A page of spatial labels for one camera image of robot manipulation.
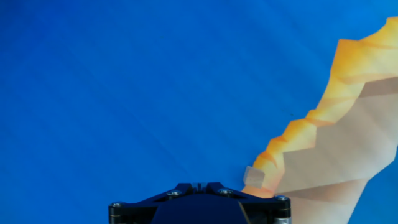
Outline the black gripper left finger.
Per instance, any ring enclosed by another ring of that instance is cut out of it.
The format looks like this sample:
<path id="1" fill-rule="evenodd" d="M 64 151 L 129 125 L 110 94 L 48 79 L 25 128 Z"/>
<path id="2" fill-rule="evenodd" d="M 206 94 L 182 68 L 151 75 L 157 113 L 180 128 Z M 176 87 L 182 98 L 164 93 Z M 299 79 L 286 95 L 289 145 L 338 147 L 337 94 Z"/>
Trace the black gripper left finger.
<path id="1" fill-rule="evenodd" d="M 200 184 L 178 184 L 175 188 L 162 192 L 137 203 L 113 202 L 108 205 L 109 224 L 151 223 L 157 209 L 173 199 L 198 193 Z"/>

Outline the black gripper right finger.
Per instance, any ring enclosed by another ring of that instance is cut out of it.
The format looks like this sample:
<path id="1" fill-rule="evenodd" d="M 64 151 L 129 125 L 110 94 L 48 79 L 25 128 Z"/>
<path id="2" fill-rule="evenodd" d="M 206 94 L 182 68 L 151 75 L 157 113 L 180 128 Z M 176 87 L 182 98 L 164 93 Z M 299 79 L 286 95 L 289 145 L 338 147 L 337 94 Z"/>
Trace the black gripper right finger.
<path id="1" fill-rule="evenodd" d="M 284 195 L 261 198 L 219 182 L 199 183 L 198 192 L 205 196 L 200 211 L 210 216 L 210 223 L 292 223 L 291 201 Z"/>

